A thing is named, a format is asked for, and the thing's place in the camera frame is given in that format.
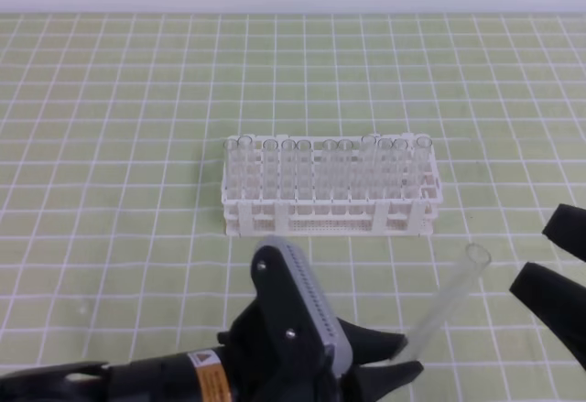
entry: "cutting mat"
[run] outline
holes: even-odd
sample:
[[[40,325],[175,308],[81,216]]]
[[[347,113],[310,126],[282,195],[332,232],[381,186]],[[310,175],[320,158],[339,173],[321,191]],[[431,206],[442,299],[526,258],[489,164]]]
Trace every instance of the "cutting mat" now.
[[[584,16],[0,16],[0,372],[214,344],[252,299],[223,235],[228,135],[431,135],[430,238],[295,239],[333,307],[405,331],[473,240],[494,263],[398,401],[584,400],[508,293],[586,205]]]

